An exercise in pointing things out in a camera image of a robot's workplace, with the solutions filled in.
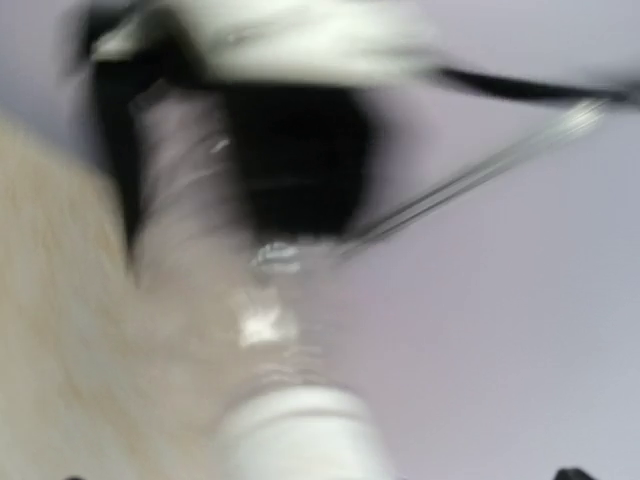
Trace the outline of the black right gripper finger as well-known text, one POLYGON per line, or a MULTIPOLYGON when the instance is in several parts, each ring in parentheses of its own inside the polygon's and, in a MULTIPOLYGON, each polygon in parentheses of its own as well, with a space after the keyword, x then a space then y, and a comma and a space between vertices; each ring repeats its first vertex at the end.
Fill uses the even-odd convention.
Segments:
POLYGON ((580 468, 567 467, 559 469, 553 480, 596 480, 596 478, 580 468))

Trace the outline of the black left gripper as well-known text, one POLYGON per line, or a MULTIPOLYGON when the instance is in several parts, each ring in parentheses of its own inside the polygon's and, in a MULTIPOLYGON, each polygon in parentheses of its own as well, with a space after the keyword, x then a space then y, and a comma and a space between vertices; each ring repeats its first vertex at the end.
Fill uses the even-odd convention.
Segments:
POLYGON ((220 102, 232 178, 255 237, 344 236, 367 188, 375 137, 355 90, 200 80, 156 60, 136 59, 95 64, 89 87, 127 249, 146 219, 145 155, 134 103, 158 81, 220 102))

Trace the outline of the clear bottle white cap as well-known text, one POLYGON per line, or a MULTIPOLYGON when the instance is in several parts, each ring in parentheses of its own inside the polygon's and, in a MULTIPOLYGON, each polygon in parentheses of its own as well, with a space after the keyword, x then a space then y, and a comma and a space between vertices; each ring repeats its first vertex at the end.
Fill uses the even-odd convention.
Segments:
POLYGON ((227 136, 201 96, 171 95, 144 115, 151 131, 150 219, 140 260, 179 353, 162 371, 205 435, 211 475, 222 417, 256 394, 335 385, 295 308, 296 289, 323 245, 253 245, 230 184, 227 136))

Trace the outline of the white Pocari Sweat cap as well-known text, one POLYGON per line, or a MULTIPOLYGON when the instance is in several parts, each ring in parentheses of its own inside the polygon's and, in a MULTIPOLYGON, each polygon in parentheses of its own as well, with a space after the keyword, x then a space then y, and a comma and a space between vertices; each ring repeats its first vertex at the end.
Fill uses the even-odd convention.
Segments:
POLYGON ((256 394, 219 425, 222 479, 395 479, 397 471, 371 411, 354 394, 293 386, 256 394))

